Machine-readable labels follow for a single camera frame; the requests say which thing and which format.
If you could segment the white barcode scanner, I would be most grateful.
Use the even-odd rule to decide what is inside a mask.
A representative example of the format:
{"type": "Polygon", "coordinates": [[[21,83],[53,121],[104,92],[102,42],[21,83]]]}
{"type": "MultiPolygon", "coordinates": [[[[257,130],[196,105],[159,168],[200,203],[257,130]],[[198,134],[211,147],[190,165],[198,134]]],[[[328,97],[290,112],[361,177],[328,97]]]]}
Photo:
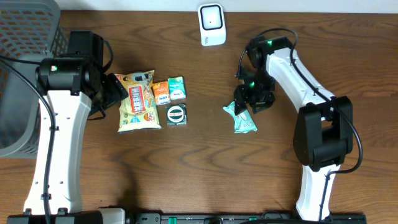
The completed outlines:
{"type": "Polygon", "coordinates": [[[201,44],[204,47],[226,42],[224,10],[218,3],[202,4],[198,8],[201,44]]]}

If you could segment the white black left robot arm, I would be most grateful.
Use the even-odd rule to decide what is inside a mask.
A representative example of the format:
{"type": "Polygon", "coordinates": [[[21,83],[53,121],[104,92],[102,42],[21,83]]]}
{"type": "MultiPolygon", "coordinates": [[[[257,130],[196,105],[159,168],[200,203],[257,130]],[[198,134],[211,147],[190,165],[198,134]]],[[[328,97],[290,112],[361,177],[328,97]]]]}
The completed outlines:
{"type": "Polygon", "coordinates": [[[127,97],[102,53],[74,50],[35,62],[34,81],[14,73],[38,97],[40,133],[34,179],[21,215],[8,223],[128,223],[120,207],[82,209],[80,166],[87,119],[127,97]]]}

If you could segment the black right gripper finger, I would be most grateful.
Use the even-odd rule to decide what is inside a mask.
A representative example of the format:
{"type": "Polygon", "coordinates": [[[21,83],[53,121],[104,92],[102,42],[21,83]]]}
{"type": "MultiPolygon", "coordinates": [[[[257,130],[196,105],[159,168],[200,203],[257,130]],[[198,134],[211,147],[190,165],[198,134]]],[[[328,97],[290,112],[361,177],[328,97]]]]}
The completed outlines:
{"type": "Polygon", "coordinates": [[[251,103],[252,112],[254,114],[266,110],[273,105],[273,101],[258,101],[255,103],[251,103]]]}
{"type": "Polygon", "coordinates": [[[247,109],[246,100],[247,100],[247,88],[245,85],[238,85],[233,93],[234,96],[234,113],[235,115],[241,114],[244,110],[247,109]]]}

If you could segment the dark grey plastic basket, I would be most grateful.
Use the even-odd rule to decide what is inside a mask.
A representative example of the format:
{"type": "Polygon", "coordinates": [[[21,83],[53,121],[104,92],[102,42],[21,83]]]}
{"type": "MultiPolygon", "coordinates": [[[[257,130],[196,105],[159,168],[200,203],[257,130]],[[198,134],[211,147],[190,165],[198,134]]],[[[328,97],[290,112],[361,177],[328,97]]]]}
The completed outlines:
{"type": "Polygon", "coordinates": [[[15,72],[34,82],[37,63],[66,52],[60,14],[54,0],[1,1],[1,157],[37,156],[39,99],[15,72]]]}

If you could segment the green tissue pack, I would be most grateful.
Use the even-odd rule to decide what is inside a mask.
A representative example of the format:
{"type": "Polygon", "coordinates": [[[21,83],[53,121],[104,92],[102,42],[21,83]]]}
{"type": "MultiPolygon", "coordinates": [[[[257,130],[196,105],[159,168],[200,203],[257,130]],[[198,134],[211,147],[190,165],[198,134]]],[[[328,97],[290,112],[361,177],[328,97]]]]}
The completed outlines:
{"type": "Polygon", "coordinates": [[[186,91],[183,77],[175,77],[168,79],[169,91],[170,91],[170,99],[174,100],[182,100],[186,98],[186,91]]]}

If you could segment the teal wet wipes pack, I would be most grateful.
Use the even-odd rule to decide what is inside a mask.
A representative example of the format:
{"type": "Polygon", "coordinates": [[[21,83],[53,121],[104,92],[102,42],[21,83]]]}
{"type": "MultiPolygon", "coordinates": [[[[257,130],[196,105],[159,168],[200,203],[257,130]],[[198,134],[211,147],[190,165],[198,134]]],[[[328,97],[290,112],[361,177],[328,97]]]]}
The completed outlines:
{"type": "Polygon", "coordinates": [[[251,131],[257,131],[257,126],[255,125],[253,119],[251,118],[248,110],[244,110],[238,115],[234,113],[235,102],[231,102],[228,106],[224,106],[223,110],[227,112],[234,120],[234,132],[236,134],[239,133],[248,133],[251,131]]]}

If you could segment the orange tissue pack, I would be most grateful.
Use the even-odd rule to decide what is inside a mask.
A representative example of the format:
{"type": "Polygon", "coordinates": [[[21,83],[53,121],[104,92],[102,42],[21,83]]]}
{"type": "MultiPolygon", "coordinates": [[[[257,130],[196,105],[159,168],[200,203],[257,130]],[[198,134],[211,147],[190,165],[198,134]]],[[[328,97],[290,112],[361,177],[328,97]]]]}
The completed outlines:
{"type": "Polygon", "coordinates": [[[166,105],[171,102],[168,81],[154,83],[152,88],[157,106],[166,105]]]}

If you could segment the green Zam-Buk box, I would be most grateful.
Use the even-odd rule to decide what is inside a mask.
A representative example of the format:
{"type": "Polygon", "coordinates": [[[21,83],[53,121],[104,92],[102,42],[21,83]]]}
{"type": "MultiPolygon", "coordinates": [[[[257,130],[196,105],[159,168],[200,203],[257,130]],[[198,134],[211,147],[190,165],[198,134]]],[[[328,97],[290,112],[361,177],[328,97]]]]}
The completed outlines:
{"type": "Polygon", "coordinates": [[[185,104],[166,107],[167,125],[182,126],[187,124],[187,111],[185,104]]]}

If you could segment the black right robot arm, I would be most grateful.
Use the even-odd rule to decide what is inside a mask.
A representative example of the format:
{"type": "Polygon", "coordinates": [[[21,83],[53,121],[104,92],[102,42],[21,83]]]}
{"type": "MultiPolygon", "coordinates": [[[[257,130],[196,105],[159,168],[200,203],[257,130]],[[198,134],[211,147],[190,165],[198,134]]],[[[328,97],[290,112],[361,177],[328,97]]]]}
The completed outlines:
{"type": "Polygon", "coordinates": [[[233,112],[240,116],[248,106],[253,113],[270,108],[280,85],[297,110],[293,149],[303,175],[295,209],[302,220],[324,221],[335,172],[353,148],[353,105],[313,77],[287,37],[255,37],[244,53],[256,71],[239,67],[236,77],[243,84],[234,91],[233,112]]]}

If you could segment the yellow snack bag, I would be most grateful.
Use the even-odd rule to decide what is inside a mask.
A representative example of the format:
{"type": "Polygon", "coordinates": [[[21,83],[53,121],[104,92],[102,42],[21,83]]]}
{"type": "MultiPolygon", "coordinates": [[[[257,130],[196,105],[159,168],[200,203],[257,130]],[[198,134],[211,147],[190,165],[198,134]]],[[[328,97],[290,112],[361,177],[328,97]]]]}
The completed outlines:
{"type": "Polygon", "coordinates": [[[116,74],[128,97],[121,101],[118,133],[140,129],[160,129],[157,105],[152,91],[155,70],[116,74]]]}

